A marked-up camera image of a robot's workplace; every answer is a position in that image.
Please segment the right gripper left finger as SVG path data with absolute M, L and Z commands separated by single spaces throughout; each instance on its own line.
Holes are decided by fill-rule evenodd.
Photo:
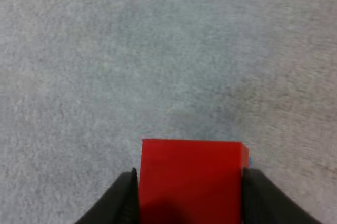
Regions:
M 121 173 L 77 224 L 140 223 L 137 171 Z

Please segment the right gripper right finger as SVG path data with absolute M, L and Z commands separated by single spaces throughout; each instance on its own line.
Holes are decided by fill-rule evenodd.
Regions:
M 243 169 L 242 222 L 319 223 L 284 194 L 262 171 L 253 168 Z

